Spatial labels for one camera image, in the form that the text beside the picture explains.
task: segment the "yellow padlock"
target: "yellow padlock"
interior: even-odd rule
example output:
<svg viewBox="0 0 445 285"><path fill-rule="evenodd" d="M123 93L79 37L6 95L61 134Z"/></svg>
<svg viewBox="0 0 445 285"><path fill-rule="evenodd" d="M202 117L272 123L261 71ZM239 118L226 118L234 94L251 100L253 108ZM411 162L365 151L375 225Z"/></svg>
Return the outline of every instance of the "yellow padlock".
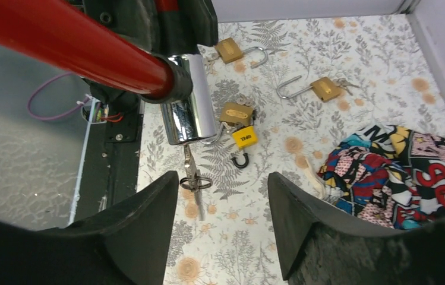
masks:
<svg viewBox="0 0 445 285"><path fill-rule="evenodd" d="M232 135L239 149L249 147L257 143L257 135L255 134L254 126L242 128L234 132Z"/></svg>

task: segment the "leaf pattern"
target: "leaf pattern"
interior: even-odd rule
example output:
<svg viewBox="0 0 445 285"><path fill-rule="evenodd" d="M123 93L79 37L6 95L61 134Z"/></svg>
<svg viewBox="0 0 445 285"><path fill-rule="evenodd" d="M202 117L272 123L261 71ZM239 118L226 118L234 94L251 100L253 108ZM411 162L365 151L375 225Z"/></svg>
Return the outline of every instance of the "leaf pattern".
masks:
<svg viewBox="0 0 445 285"><path fill-rule="evenodd" d="M254 99L258 143L245 150L245 169L230 161L242 154L229 134L213 145L191 144L198 168L214 185L203 191L205 221L195 218L192 195L180 189L165 284L285 284L274 245L269 173L278 171L317 195L300 158L318 170L340 140L376 122L445 136L444 100L404 15L222 23L219 35L233 37L242 49L263 46L270 52L256 69L250 62L260 60L257 52L246 55L237 71L236 63L220 60L206 66L216 118L224 103ZM206 59L215 53L212 47L200 50ZM276 87L297 75L302 78L284 93L324 76L360 88L327 103L311 91L279 99ZM146 106L142 146L138 189L167 170L185 175L182 148L168 145L157 106ZM198 270L179 275L182 262Z"/></svg>

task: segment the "colorful cloth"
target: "colorful cloth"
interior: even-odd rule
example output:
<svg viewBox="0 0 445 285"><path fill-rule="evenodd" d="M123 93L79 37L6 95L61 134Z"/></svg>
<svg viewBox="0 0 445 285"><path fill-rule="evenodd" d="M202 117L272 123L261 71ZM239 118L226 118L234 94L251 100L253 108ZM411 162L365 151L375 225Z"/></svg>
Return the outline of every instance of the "colorful cloth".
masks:
<svg viewBox="0 0 445 285"><path fill-rule="evenodd" d="M363 128L319 173L328 201L361 219L413 229L445 217L445 138L394 125Z"/></svg>

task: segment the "red tube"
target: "red tube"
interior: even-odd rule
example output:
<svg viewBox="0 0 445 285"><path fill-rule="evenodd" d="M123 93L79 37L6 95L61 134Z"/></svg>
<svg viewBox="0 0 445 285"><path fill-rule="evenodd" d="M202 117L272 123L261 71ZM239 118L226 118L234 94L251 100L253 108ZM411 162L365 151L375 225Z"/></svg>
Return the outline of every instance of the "red tube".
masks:
<svg viewBox="0 0 445 285"><path fill-rule="evenodd" d="M178 0L154 0L158 12L178 11Z"/></svg>
<svg viewBox="0 0 445 285"><path fill-rule="evenodd" d="M152 99L164 97L173 87L173 73L166 63L65 0L0 0L0 45Z"/></svg>

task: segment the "chrome cylinder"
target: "chrome cylinder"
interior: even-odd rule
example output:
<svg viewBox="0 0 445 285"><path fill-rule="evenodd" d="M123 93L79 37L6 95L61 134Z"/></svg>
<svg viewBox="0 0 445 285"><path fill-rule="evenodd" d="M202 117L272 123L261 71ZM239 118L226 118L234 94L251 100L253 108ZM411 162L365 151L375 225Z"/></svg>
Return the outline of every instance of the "chrome cylinder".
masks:
<svg viewBox="0 0 445 285"><path fill-rule="evenodd" d="M168 59L189 72L192 79L189 99L161 104L168 142L170 145L180 145L215 136L217 127L203 57L186 54Z"/></svg>

